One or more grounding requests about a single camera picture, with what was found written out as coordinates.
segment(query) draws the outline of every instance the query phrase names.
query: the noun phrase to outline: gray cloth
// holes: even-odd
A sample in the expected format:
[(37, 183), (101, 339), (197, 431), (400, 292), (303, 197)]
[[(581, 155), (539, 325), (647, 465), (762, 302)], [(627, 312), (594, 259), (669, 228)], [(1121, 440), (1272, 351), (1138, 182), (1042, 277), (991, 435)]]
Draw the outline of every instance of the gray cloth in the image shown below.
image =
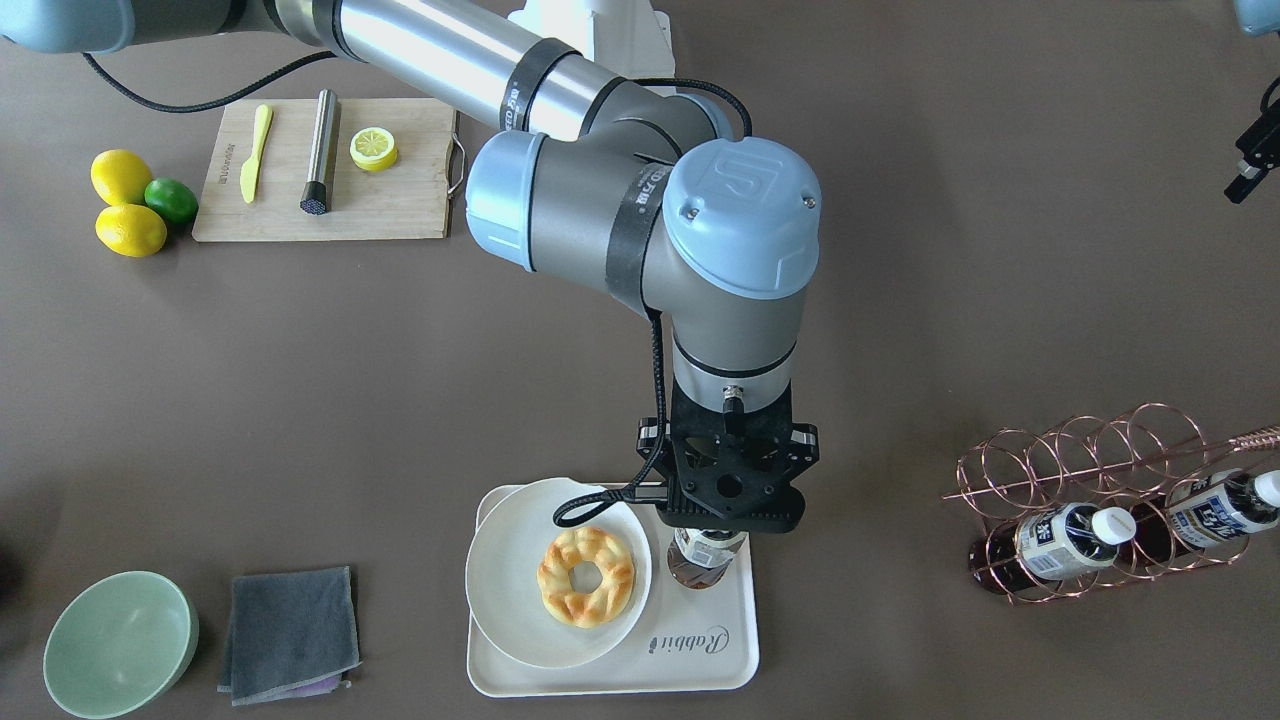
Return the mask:
[(232, 583), (219, 692), (252, 705), (333, 691), (360, 665), (351, 568), (246, 575)]

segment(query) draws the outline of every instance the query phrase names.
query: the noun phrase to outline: dark bottle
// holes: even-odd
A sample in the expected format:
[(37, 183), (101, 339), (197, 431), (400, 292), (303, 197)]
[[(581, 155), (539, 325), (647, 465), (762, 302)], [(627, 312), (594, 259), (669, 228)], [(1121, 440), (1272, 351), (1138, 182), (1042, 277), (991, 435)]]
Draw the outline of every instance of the dark bottle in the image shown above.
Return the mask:
[(1134, 520), (1120, 507), (1070, 502), (1033, 515), (969, 548), (973, 579), (993, 593), (1060, 582), (1108, 568), (1117, 546), (1133, 538)]
[(1134, 510), (1139, 565), (1170, 560), (1280, 524), (1280, 470), (1224, 470)]
[(676, 528), (667, 547), (667, 568), (686, 588), (707, 589), (724, 577), (744, 542), (744, 533)]

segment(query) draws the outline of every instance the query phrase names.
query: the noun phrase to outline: table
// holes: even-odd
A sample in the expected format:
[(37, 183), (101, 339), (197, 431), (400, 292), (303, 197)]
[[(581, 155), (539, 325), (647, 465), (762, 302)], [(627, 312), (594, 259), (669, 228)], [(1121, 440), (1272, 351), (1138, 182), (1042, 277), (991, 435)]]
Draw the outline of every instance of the table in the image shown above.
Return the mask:
[[(484, 3), (508, 12), (515, 3)], [(146, 717), (1238, 717), (1280, 707), (1280, 533), (1235, 566), (1011, 609), (940, 496), (1002, 425), (1174, 404), (1222, 437), (1280, 419), (1280, 181), (1234, 206), (1233, 143), (1280, 68), (1226, 3), (659, 4), (678, 72), (823, 183), (795, 418), (809, 511), (753, 538), (760, 666), (728, 693), (506, 700), (466, 678), (463, 562), (504, 483), (617, 482), (653, 413), (645, 323), (452, 237), (114, 256), (88, 163), (132, 147), (198, 188), (219, 114), (161, 115), (81, 58), (0, 45), (0, 703), (52, 717), (40, 659), (93, 580), (195, 601)], [(310, 50), (260, 33), (102, 58), (196, 102)], [(406, 96), (326, 60), (262, 97)], [(463, 119), (472, 151), (492, 129)], [(332, 696), (214, 692), (234, 577), (349, 564), (365, 664)]]

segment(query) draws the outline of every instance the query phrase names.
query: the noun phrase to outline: wooden cutting board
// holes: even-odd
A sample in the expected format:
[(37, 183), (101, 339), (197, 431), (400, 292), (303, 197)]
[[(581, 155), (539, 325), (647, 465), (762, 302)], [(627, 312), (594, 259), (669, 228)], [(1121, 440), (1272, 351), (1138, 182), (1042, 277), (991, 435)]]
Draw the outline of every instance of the wooden cutting board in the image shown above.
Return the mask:
[[(241, 165), (252, 152), (253, 111), (274, 117), (262, 147), (257, 195), (241, 197)], [(449, 159), (457, 113), (435, 99), (338, 99), (337, 156), (330, 210), (308, 215), (300, 206), (311, 159), (316, 100), (239, 100), (223, 110), (200, 214), (191, 234), (201, 242), (417, 240), (449, 231)], [(366, 127), (396, 137), (399, 160), (369, 173), (351, 160), (351, 137)]]

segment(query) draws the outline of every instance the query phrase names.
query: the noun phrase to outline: donut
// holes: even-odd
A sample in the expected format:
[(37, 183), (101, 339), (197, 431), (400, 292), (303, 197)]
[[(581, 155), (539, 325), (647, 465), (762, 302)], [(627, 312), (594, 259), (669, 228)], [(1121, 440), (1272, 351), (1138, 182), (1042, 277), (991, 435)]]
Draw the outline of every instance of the donut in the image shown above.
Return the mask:
[[(589, 593), (573, 589), (570, 574), (580, 562), (600, 569), (600, 585)], [(622, 541), (594, 527), (561, 533), (538, 566), (543, 606), (552, 618), (575, 628), (595, 628), (617, 618), (631, 600), (635, 577), (631, 552)]]

